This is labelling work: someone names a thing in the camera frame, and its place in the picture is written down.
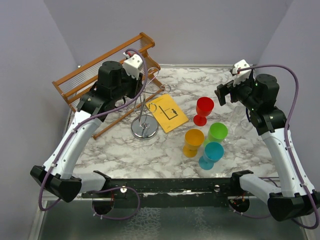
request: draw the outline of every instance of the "black metal frame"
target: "black metal frame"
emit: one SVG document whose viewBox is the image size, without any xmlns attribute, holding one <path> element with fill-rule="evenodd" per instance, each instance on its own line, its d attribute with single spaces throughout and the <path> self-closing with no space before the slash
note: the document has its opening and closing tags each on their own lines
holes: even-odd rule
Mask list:
<svg viewBox="0 0 320 240">
<path fill-rule="evenodd" d="M 230 178 L 111 179 L 105 177 L 107 183 L 103 189 L 131 187 L 138 192 L 142 208 L 228 207 L 228 197 L 234 196 Z M 129 189 L 125 193 L 121 191 L 86 192 L 82 194 L 82 198 L 93 199 L 93 205 L 100 205 L 100 201 L 95 199 L 111 198 L 112 195 L 115 198 L 114 208 L 137 207 L 137 196 Z"/>
</svg>

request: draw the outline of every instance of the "red cup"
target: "red cup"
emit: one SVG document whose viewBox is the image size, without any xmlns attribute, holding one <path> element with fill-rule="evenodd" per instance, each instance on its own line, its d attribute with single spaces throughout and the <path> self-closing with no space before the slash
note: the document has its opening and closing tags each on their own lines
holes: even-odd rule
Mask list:
<svg viewBox="0 0 320 240">
<path fill-rule="evenodd" d="M 212 112 L 214 109 L 214 101 L 211 98 L 203 96 L 196 101 L 196 113 L 197 115 L 194 116 L 193 122 L 197 126 L 204 126 L 207 123 L 207 116 Z"/>
</svg>

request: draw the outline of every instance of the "marble table surface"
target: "marble table surface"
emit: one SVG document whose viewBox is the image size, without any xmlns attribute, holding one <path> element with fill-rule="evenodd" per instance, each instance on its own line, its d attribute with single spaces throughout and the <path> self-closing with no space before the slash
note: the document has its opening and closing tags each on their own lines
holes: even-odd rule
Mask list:
<svg viewBox="0 0 320 240">
<path fill-rule="evenodd" d="M 211 170 L 199 167 L 203 146 L 193 158 L 183 155 L 184 136 L 189 129 L 200 129 L 207 136 L 210 125 L 215 122 L 227 123 L 238 105 L 231 104 L 228 98 L 227 104 L 220 106 L 214 93 L 217 85 L 232 79 L 228 69 L 162 68 L 158 79 L 171 86 L 170 95 L 187 115 L 189 122 L 169 133 L 159 126 L 154 138 L 141 141 L 131 134 L 131 122 L 137 117 L 132 113 L 97 140 L 91 138 L 88 141 L 76 163 L 75 173 L 98 170 L 112 178 L 224 178 L 236 171 L 251 170 L 259 177 L 278 176 L 270 153 L 254 128 L 239 137 L 236 145 L 223 143 L 225 154 Z M 147 87 L 148 92 L 156 90 L 153 84 Z M 193 123 L 193 117 L 197 99 L 203 96 L 212 98 L 215 106 L 207 118 L 207 124 L 199 127 Z M 109 114 L 98 131 L 123 114 Z"/>
</svg>

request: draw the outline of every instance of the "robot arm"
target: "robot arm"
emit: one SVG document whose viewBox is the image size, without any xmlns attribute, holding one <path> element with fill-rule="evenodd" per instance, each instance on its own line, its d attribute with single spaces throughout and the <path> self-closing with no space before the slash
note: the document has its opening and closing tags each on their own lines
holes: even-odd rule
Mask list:
<svg viewBox="0 0 320 240">
<path fill-rule="evenodd" d="M 114 109 L 116 102 L 124 97 L 134 98 L 142 88 L 143 75 L 140 73 L 142 63 L 140 56 L 134 54 L 125 60 L 123 65 L 116 61 L 106 61 L 102 64 L 98 70 L 97 81 L 90 91 L 80 98 L 78 111 L 74 114 L 73 121 L 56 150 L 43 166 L 32 168 L 30 174 L 39 185 L 52 167 L 45 189 L 67 203 L 79 193 L 102 189 L 106 182 L 104 175 L 99 172 L 76 175 L 73 171 L 85 145 L 105 120 L 106 115 L 89 120 L 78 130 L 74 128 L 91 116 Z M 71 133 L 74 134 L 64 146 Z M 63 151 L 53 165 L 61 149 Z"/>
<path fill-rule="evenodd" d="M 297 171 L 290 158 L 285 141 L 285 114 L 275 107 L 279 91 L 277 79 L 269 74 L 260 74 L 254 79 L 252 70 L 245 60 L 236 63 L 231 74 L 234 80 L 220 84 L 215 91 L 220 105 L 226 103 L 225 96 L 230 94 L 231 102 L 241 102 L 250 111 L 250 121 L 257 133 L 265 142 L 275 168 L 278 172 L 281 188 L 274 187 L 258 178 L 251 171 L 240 171 L 232 174 L 233 191 L 242 194 L 250 192 L 268 205 L 271 215 L 278 221 L 304 216 L 313 212 L 304 186 L 311 193 L 317 208 L 320 207 L 320 193 L 308 179 L 291 139 L 288 130 L 290 148 L 294 155 L 297 169 L 304 177 L 302 186 Z"/>
</svg>

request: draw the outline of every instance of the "metal stand base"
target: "metal stand base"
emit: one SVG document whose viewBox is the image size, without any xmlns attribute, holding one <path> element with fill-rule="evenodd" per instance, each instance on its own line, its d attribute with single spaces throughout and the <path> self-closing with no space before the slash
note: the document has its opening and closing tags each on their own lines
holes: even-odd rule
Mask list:
<svg viewBox="0 0 320 240">
<path fill-rule="evenodd" d="M 150 140 L 158 132 L 159 125 L 157 120 L 150 115 L 144 114 L 136 117 L 131 123 L 131 132 L 136 139 Z"/>
</svg>

